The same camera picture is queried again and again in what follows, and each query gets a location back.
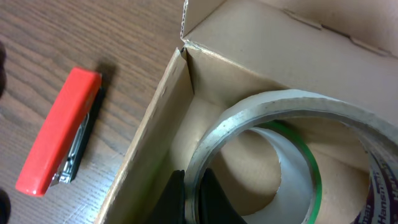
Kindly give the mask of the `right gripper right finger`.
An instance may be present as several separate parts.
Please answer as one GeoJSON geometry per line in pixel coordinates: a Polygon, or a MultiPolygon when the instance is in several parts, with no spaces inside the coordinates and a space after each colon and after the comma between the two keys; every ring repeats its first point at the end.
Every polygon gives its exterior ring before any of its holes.
{"type": "Polygon", "coordinates": [[[212,169],[207,169],[201,180],[199,217],[201,224],[246,224],[231,205],[212,169]]]}

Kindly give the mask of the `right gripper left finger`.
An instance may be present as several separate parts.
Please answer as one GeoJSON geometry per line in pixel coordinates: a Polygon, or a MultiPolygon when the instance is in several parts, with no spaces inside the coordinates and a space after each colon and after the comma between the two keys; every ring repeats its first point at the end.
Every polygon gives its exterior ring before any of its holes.
{"type": "Polygon", "coordinates": [[[145,224],[185,224],[184,170],[172,172],[145,224]]]}

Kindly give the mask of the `green tape roll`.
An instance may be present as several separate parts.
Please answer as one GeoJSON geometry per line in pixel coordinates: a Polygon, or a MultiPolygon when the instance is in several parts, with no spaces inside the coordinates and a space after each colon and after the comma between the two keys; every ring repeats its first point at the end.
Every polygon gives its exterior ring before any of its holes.
{"type": "Polygon", "coordinates": [[[299,133],[280,121],[251,128],[267,140],[280,165],[280,185],[263,209],[243,216],[246,223],[315,223],[322,201],[322,178],[309,147],[299,133]]]}

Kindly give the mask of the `cardboard box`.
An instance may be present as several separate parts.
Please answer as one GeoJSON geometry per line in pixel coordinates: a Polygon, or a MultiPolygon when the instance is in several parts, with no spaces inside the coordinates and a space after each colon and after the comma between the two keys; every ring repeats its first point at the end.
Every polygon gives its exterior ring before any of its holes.
{"type": "MultiPolygon", "coordinates": [[[[97,223],[144,223],[172,172],[186,174],[207,130],[252,95],[309,91],[397,126],[397,56],[338,25],[264,1],[185,1],[181,38],[97,223]]],[[[397,222],[397,167],[370,151],[357,129],[319,116],[272,121],[296,130],[318,164],[315,223],[397,222]]],[[[280,185],[277,153],[251,128],[229,138],[206,167],[242,217],[268,205],[280,185]]]]}

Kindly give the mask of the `white tape roll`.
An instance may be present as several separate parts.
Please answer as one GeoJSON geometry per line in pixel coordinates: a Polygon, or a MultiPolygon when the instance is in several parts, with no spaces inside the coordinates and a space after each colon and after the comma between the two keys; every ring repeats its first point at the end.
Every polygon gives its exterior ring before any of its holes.
{"type": "Polygon", "coordinates": [[[217,151],[234,135],[275,119],[319,116],[335,119],[359,131],[370,151],[397,167],[397,126],[376,114],[337,100],[303,90],[266,91],[245,98],[228,108],[198,143],[186,170],[185,219],[198,223],[198,188],[205,169],[217,151]]]}

